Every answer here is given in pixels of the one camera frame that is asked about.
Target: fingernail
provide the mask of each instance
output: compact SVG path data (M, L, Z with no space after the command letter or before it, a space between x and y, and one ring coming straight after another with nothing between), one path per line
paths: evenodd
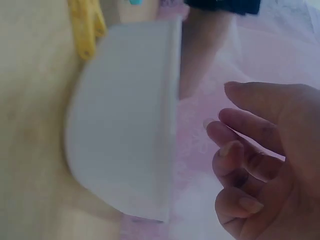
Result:
M215 120L213 120L212 118L207 118L206 120L203 121L203 127L205 130L207 130L207 127L210 123L214 122Z
M222 148L220 148L219 156L226 157L229 154L230 149L232 148L234 143L235 143L235 141L228 142L226 145L224 145Z
M240 198L239 204L242 208L244 208L251 214L256 214L264 208L264 205L262 203L248 197Z
M240 85L241 82L238 81L228 81L224 84L225 87L232 87L232 86L237 86Z

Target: beige wall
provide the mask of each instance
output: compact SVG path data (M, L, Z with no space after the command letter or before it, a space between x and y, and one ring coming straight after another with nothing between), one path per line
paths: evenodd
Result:
M158 6L146 0L130 18L117 11L129 5L106 1L110 24L152 19ZM0 31L0 239L118 239L121 214L81 187L64 158L64 113L82 65L67 1L0 0Z

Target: pink fabric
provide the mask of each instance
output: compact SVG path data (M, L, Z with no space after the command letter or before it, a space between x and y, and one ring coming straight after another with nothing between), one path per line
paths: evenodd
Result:
M185 12L182 7L175 10ZM168 18L175 11L163 9L160 14ZM122 240L232 239L219 225L214 211L221 187L211 166L218 148L207 137L203 120L215 119L222 108L233 107L223 90L223 83L228 81L304 83L320 88L320 45L308 18L299 16L263 5L258 18L237 18L197 94L181 101L177 108L170 223L134 222L125 216Z

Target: hand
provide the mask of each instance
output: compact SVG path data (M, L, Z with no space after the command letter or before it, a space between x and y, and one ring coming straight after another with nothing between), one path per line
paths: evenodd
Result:
M237 240L319 240L320 91L229 82L225 93L245 111L223 109L220 121L205 124L221 147L212 162L224 187L215 202L220 223Z
M181 99L190 97L212 66L217 51L228 36L233 14L191 8L182 26Z

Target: white card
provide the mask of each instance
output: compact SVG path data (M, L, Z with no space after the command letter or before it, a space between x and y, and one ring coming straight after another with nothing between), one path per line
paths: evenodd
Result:
M181 22L112 27L68 109L65 145L72 174L127 215L169 218Z

